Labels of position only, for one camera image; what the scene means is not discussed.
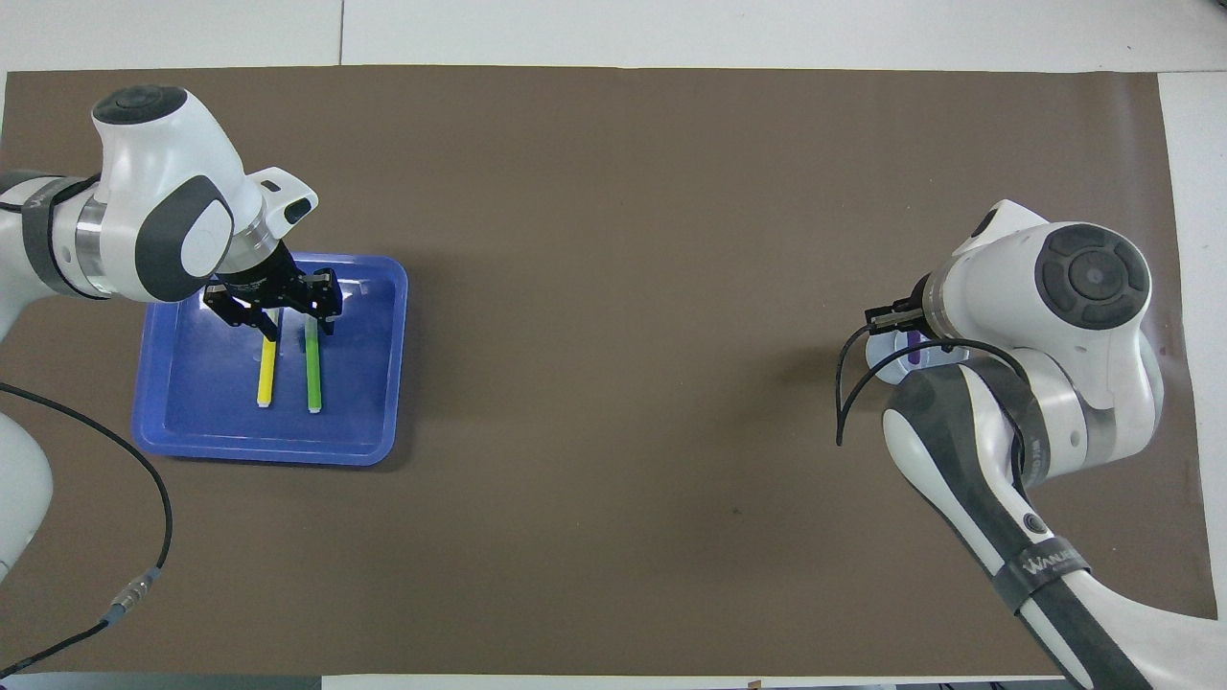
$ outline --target white robotic arm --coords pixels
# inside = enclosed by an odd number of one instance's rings
[[[910,298],[866,317],[871,329],[995,345],[1026,381],[994,359],[915,371],[883,431],[903,475],[1079,688],[1222,688],[1227,625],[1112,592],[1017,487],[1150,441],[1162,406],[1140,330],[1150,287],[1145,259],[1118,233],[998,204]]]
[[[0,340],[52,295],[204,302],[231,325],[276,329],[270,307],[341,313],[331,269],[304,275],[281,238],[318,198],[279,168],[244,174],[209,109],[173,86],[134,86],[93,108],[102,172],[88,179],[0,172]],[[38,444],[0,415],[0,580],[50,501]]]

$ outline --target marker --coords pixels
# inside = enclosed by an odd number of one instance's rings
[[[303,340],[307,343],[307,411],[315,415],[324,409],[319,389],[319,325],[312,317],[303,318]]]
[[[281,309],[269,313],[272,325],[281,320]],[[277,367],[277,344],[267,338],[261,338],[260,346],[260,384],[255,389],[255,404],[267,408],[272,404],[272,372]]]

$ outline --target black velcro strap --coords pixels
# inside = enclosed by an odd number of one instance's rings
[[[98,182],[98,176],[90,178],[60,177],[43,185],[42,189],[29,195],[21,205],[21,232],[26,246],[26,258],[33,266],[38,279],[48,287],[60,295],[87,297],[90,300],[102,300],[93,295],[86,295],[64,276],[59,264],[55,262],[52,247],[52,223],[55,219],[55,206],[65,199],[85,192],[93,183]]]
[[[1080,570],[1091,570],[1081,554],[1064,537],[1053,537],[1027,546],[993,576],[993,588],[1016,615],[1042,587]]]

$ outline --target brown table surface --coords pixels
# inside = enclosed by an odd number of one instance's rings
[[[43,670],[1054,673],[894,469],[887,387],[832,438],[861,311],[1002,198],[1124,232],[1156,285],[1161,430],[1033,491],[1042,514],[1123,594],[1215,613],[1153,75],[18,72],[0,165],[93,172],[90,107],[141,82],[196,93],[248,171],[314,187],[292,249],[405,265],[399,436],[364,470],[155,458],[164,577]],[[142,314],[39,302],[0,377],[126,430]],[[56,480],[0,587],[17,657],[88,625],[161,522],[120,452],[2,409]]]

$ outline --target blue tray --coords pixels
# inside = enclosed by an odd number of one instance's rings
[[[145,312],[133,436],[150,453],[270,463],[373,465],[396,437],[409,276],[387,257],[294,254],[336,270],[345,306],[320,331],[324,409],[307,411],[303,317],[283,309],[272,405],[255,404],[260,331],[231,328],[200,293]]]

